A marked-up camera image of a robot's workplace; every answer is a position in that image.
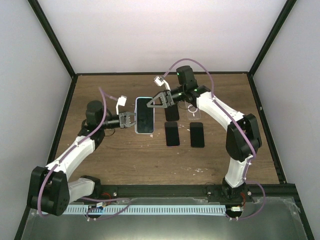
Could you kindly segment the black phone case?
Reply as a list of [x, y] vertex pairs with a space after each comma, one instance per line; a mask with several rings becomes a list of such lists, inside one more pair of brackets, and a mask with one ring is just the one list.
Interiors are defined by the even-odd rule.
[[168, 108], [165, 108], [164, 113], [167, 122], [176, 122], [180, 120], [179, 108], [177, 105], [172, 105]]

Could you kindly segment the clear magsafe phone case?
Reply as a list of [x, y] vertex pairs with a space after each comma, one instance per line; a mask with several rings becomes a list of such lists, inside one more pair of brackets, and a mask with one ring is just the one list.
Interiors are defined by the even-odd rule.
[[189, 120], [200, 120], [201, 111], [194, 107], [191, 103], [185, 102], [186, 114]]

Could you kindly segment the black phone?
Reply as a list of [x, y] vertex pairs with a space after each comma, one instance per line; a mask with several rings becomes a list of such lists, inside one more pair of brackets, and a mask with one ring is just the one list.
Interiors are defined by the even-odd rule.
[[189, 125], [190, 130], [190, 146], [192, 148], [204, 148], [204, 126], [201, 122], [191, 122]]

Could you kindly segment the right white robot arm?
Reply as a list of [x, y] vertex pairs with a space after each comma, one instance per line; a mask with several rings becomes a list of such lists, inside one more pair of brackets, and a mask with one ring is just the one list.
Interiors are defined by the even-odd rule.
[[222, 195], [229, 202], [244, 190], [247, 172], [262, 146], [257, 118], [237, 111], [217, 98], [213, 87], [199, 85], [189, 65], [176, 69], [179, 86], [171, 89], [164, 76], [156, 76], [157, 86], [165, 86], [148, 103], [149, 108], [167, 109], [179, 102], [187, 102], [205, 112], [226, 131], [225, 148], [230, 157], [227, 173], [222, 180]]

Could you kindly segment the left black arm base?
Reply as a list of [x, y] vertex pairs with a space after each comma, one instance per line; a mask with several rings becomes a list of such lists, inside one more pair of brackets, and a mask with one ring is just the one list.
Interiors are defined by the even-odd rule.
[[83, 175], [78, 180], [69, 183], [68, 190], [70, 203], [78, 200], [98, 203], [103, 200], [108, 201], [116, 198], [114, 195], [103, 191], [99, 178], [89, 175]]

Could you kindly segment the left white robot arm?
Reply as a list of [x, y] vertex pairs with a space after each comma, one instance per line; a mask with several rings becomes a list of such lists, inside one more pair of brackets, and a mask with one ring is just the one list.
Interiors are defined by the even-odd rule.
[[27, 206], [42, 214], [60, 216], [69, 203], [81, 198], [97, 202], [102, 196], [100, 179], [89, 175], [73, 182], [69, 179], [80, 163], [100, 146], [106, 129], [130, 128], [135, 125], [131, 121], [134, 115], [129, 111], [112, 115], [101, 101], [89, 102], [75, 141], [56, 160], [31, 172]]

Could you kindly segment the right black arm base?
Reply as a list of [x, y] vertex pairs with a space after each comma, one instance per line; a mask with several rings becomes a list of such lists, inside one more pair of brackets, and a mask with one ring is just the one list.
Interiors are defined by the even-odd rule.
[[246, 202], [253, 201], [253, 198], [248, 195], [248, 187], [245, 183], [236, 188], [231, 188], [227, 184], [208, 184], [205, 186], [205, 190], [210, 202], [228, 204], [240, 203], [243, 200]]

